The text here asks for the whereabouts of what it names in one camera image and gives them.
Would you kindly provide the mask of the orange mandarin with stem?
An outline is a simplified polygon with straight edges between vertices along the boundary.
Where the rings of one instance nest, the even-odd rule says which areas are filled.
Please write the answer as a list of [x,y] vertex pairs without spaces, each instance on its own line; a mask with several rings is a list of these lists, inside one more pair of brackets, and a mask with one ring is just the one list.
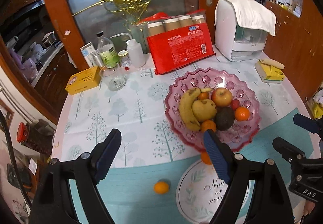
[[246,107],[240,106],[235,110],[235,119],[238,122],[246,121],[250,117],[250,111]]

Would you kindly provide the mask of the red strawberry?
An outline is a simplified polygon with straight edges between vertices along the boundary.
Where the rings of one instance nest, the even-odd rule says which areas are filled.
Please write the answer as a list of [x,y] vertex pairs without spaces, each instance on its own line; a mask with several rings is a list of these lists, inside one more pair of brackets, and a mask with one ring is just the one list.
[[240,101],[238,100],[238,99],[233,99],[232,101],[231,101],[231,109],[233,110],[233,111],[235,111],[237,108],[239,108],[241,106],[241,103],[240,103]]

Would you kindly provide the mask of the large orange mandarin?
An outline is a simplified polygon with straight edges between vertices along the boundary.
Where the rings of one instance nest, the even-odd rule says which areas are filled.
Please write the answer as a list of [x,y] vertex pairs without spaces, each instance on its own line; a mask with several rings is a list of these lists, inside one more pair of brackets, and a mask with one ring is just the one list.
[[201,124],[201,132],[204,133],[207,130],[212,130],[214,133],[216,132],[216,124],[214,121],[212,120],[205,120],[204,122],[202,122]]

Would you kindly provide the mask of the yellow banana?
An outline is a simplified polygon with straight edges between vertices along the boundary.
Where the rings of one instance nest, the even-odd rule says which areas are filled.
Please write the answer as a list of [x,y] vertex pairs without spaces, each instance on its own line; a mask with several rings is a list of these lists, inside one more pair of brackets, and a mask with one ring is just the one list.
[[181,119],[188,130],[199,131],[201,129],[200,123],[193,114],[192,105],[201,93],[210,91],[212,91],[212,88],[190,88],[181,96],[179,112]]

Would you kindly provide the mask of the yellow tissue pack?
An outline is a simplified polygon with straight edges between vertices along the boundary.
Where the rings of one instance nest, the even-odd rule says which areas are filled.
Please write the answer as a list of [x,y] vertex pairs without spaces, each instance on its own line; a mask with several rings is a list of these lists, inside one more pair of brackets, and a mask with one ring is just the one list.
[[285,66],[272,59],[259,59],[255,69],[264,83],[281,83],[285,79],[283,69]]

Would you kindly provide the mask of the yellow pear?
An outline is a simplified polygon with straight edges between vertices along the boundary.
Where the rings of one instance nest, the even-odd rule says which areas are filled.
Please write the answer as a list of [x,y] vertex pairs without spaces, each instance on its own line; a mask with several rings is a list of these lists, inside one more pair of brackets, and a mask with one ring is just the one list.
[[192,111],[198,122],[204,122],[215,117],[217,107],[212,100],[196,100],[193,102]]

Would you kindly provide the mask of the patterned tablecloth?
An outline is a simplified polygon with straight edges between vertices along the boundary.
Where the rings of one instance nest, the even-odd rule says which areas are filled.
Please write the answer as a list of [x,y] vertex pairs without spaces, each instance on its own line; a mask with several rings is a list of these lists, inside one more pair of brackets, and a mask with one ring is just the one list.
[[[225,62],[216,55],[183,69],[157,76],[153,67],[128,75],[117,92],[104,84],[68,96],[58,123],[52,155],[61,161],[90,152],[108,133],[122,133],[121,147],[106,178],[98,184],[106,208],[116,223],[207,223],[226,190],[212,166],[170,129],[165,115],[169,86],[188,71],[212,67],[236,75],[255,92],[261,121],[259,132],[241,153],[252,161],[275,161],[288,184],[291,169],[272,141],[279,136],[320,157],[319,138],[294,125],[297,113],[306,114],[289,81],[263,83],[255,62]],[[170,190],[157,194],[155,183],[165,181]]]

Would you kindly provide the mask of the small orange beside banana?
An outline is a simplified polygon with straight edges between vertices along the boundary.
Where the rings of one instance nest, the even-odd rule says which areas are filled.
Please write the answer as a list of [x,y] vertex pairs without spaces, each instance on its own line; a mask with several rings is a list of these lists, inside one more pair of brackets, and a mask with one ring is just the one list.
[[157,183],[155,183],[153,190],[157,194],[166,194],[170,190],[170,186],[165,181],[158,181]]

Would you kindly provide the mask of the white cloth on appliance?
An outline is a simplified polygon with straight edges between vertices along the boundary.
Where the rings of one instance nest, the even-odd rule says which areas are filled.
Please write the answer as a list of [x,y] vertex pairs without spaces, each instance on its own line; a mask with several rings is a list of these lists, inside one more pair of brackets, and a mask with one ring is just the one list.
[[234,9],[237,23],[240,27],[247,29],[262,30],[275,37],[275,14],[265,6],[254,0],[218,0],[215,9],[215,22],[219,18],[220,1],[228,2]]

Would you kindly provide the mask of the clear drinking glass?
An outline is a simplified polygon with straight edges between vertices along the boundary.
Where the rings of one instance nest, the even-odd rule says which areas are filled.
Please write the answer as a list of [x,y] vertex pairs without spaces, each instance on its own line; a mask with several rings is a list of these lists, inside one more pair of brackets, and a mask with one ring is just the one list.
[[116,63],[109,63],[101,68],[100,77],[110,91],[116,92],[126,84],[126,78],[121,66]]

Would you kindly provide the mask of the white blue carton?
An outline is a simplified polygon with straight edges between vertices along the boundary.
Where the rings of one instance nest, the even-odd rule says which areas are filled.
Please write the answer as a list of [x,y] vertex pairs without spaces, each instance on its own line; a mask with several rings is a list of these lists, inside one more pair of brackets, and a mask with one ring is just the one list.
[[89,42],[86,45],[82,46],[80,50],[88,66],[89,67],[96,66],[95,60],[92,56],[92,53],[95,51],[93,44]]

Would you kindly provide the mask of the red paper cup package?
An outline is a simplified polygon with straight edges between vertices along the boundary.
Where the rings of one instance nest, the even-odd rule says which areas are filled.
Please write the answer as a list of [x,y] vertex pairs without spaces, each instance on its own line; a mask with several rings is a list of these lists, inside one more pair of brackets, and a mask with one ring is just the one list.
[[160,12],[141,20],[155,66],[163,75],[214,55],[204,9],[174,17]]

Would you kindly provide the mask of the green label glass bottle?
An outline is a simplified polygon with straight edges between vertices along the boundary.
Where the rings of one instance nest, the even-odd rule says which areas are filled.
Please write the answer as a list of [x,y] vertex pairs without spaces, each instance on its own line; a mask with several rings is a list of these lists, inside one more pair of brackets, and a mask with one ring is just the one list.
[[113,42],[104,36],[104,32],[98,32],[98,51],[104,65],[111,65],[113,63],[120,63],[120,58],[114,47]]

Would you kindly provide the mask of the small glass jar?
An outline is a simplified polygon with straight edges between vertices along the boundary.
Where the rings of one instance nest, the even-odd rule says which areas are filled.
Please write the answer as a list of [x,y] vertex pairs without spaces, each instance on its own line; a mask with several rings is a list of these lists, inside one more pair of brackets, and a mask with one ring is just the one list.
[[130,60],[130,57],[129,57],[129,53],[128,51],[125,49],[125,50],[121,50],[119,53],[118,53],[118,56],[121,60],[121,65],[123,67],[129,67],[131,65],[131,60]]

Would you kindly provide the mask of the white squeeze bottle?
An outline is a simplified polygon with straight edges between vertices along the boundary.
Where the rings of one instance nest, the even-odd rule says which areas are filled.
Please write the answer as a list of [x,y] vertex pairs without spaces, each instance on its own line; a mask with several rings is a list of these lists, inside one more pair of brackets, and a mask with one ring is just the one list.
[[140,68],[145,65],[146,59],[142,46],[129,33],[119,33],[111,36],[111,39],[120,56],[121,52],[128,52],[133,67]]

